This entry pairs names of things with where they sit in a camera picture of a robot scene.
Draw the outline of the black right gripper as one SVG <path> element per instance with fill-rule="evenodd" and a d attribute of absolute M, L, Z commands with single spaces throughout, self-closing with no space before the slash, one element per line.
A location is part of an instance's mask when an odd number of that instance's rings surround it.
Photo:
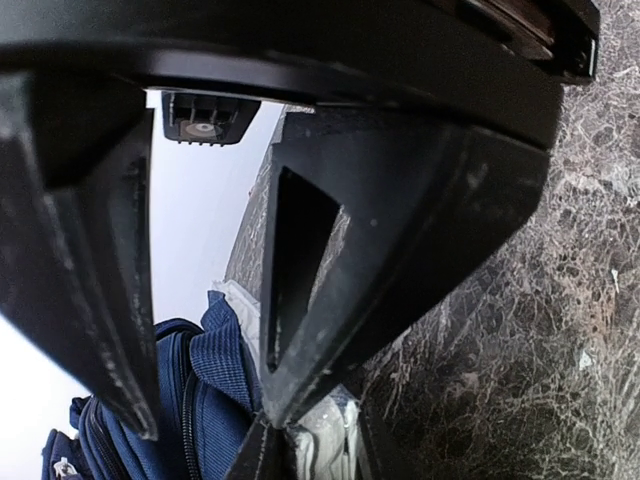
<path fill-rule="evenodd" d="M 433 111 L 553 144 L 596 75 L 591 1 L 5 1 L 1 65 L 146 88 Z"/>

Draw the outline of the navy blue student backpack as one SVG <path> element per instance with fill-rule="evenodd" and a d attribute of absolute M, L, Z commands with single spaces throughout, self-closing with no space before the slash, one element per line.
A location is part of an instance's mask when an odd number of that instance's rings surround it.
<path fill-rule="evenodd" d="M 260 386 L 239 319 L 211 290 L 200 323 L 155 326 L 159 437 L 145 440 L 95 396 L 70 405 L 75 437 L 52 430 L 44 479 L 223 479 L 260 408 Z"/>

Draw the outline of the blue card packet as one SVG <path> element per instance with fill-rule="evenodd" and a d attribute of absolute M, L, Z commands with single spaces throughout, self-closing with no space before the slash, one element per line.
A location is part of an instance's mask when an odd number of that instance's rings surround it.
<path fill-rule="evenodd" d="M 233 280 L 215 281 L 237 316 L 252 372 L 259 372 L 260 303 Z M 354 479 L 357 476 L 359 401 L 342 385 L 334 388 L 286 430 L 295 450 L 299 479 Z"/>

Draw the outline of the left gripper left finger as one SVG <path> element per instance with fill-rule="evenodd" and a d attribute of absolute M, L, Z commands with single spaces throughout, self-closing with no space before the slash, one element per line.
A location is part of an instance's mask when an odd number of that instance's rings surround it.
<path fill-rule="evenodd" d="M 264 412 L 255 416 L 226 480 L 297 479 L 294 450 Z"/>

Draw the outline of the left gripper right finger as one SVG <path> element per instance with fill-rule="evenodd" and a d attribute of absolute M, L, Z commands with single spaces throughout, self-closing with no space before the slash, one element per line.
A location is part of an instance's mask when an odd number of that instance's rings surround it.
<path fill-rule="evenodd" d="M 414 479 L 415 469 L 375 406 L 362 403 L 358 418 L 356 479 Z"/>

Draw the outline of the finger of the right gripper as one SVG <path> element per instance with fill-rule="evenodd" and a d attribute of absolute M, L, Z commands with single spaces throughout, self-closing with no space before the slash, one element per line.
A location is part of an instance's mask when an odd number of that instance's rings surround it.
<path fill-rule="evenodd" d="M 1 77 L 1 312 L 144 439 L 159 435 L 145 93 Z"/>
<path fill-rule="evenodd" d="M 299 420 L 499 249 L 548 167 L 545 149 L 440 116 L 287 114 L 261 287 L 272 425 Z"/>

